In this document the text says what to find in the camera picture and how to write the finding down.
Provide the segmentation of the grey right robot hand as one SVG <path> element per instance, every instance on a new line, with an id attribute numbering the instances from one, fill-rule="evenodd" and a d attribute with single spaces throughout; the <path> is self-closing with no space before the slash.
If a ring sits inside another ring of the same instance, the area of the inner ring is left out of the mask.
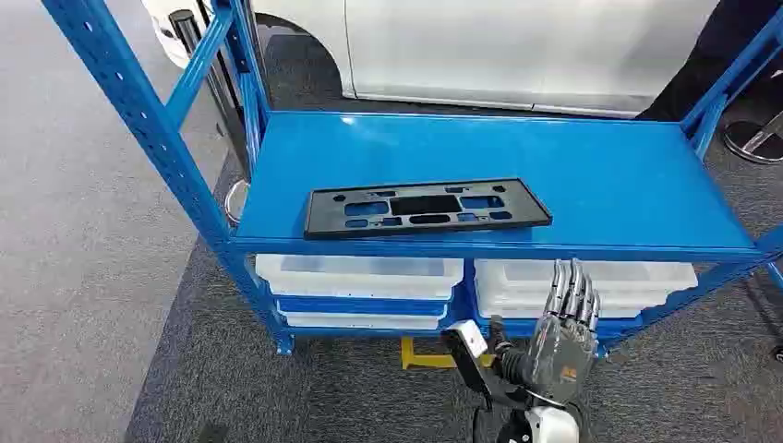
<path id="1" fill-rule="evenodd" d="M 516 347 L 502 317 L 490 318 L 494 373 L 531 395 L 563 406 L 579 392 L 596 359 L 601 299 L 582 262 L 558 259 L 548 299 L 526 349 Z"/>

